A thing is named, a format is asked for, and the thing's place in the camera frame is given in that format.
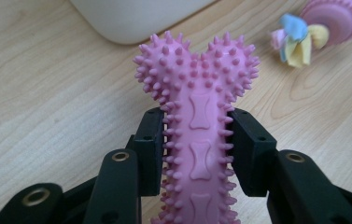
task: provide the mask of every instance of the metal screw hole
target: metal screw hole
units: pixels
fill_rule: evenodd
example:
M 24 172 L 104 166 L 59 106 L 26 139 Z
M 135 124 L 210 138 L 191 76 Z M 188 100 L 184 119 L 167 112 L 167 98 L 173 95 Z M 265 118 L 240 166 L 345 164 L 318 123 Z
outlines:
M 118 152 L 112 156 L 114 161 L 126 161 L 129 158 L 129 153 L 127 152 Z
M 50 196 L 50 191 L 48 189 L 39 188 L 28 193 L 21 200 L 21 203 L 25 206 L 31 207 L 43 203 Z
M 295 162 L 304 162 L 304 157 L 296 154 L 296 153 L 289 153 L 286 155 L 287 159 L 290 161 L 295 161 Z

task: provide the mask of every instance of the dog chew toy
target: dog chew toy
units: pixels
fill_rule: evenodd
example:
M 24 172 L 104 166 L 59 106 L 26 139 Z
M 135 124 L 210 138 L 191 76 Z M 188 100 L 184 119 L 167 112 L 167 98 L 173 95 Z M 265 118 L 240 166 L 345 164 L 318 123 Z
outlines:
M 281 17 L 283 29 L 271 33 L 272 47 L 283 63 L 310 64 L 312 47 L 338 45 L 352 38 L 352 0 L 310 0 L 301 17 Z
M 229 191 L 236 187 L 228 177 L 232 157 L 226 151 L 232 144 L 226 138 L 232 131 L 227 112 L 231 103 L 251 89 L 258 76 L 258 57 L 253 45 L 245 46 L 240 36 L 232 40 L 229 33 L 215 37 L 208 51 L 201 55 L 189 52 L 189 41 L 182 34 L 172 38 L 170 32 L 160 39 L 151 36 L 149 45 L 140 45 L 142 54 L 135 77 L 143 82 L 166 113 L 167 129 L 164 161 L 167 167 L 162 181 L 165 206 L 151 223 L 240 223 L 230 205 L 236 199 Z

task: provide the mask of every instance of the wooden table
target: wooden table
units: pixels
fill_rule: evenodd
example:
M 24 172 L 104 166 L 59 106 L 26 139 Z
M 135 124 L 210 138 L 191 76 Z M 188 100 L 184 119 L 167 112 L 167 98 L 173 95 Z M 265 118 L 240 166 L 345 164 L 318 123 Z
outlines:
M 203 52 L 215 35 L 245 35 L 260 77 L 236 107 L 258 119 L 278 148 L 311 156 L 352 191 L 352 40 L 287 67 L 270 47 L 279 17 L 305 1 L 219 1 L 171 27 Z M 0 1 L 0 209 L 20 190 L 53 182 L 66 191 L 97 175 L 104 155 L 124 147 L 144 112 L 158 104 L 134 79 L 137 46 L 99 36 L 69 1 Z M 266 199 L 240 189 L 244 223 L 270 223 Z M 143 220 L 162 203 L 143 199 Z

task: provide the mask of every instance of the bone-shaped toy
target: bone-shaped toy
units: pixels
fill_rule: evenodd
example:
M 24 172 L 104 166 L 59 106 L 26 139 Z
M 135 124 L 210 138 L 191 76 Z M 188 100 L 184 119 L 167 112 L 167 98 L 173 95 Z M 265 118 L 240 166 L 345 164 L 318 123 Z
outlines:
M 189 44 L 183 43 L 182 34 L 172 38 L 165 32 L 164 39 L 153 35 L 151 44 L 141 45 L 142 54 L 134 58 L 139 65 L 135 77 L 166 113 L 165 206 L 151 222 L 240 223 L 230 209 L 236 199 L 229 191 L 236 184 L 228 180 L 233 170 L 227 168 L 232 162 L 226 155 L 232 148 L 226 143 L 232 135 L 226 130 L 232 122 L 227 112 L 237 96 L 251 89 L 260 62 L 251 55 L 254 46 L 245 46 L 242 36 L 215 37 L 201 55 L 191 54 Z

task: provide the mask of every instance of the white container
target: white container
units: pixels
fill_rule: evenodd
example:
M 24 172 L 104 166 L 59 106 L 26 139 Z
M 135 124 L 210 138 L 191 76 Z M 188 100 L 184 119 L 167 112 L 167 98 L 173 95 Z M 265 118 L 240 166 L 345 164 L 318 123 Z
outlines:
M 102 36 L 135 44 L 165 30 L 215 0 L 71 0 Z

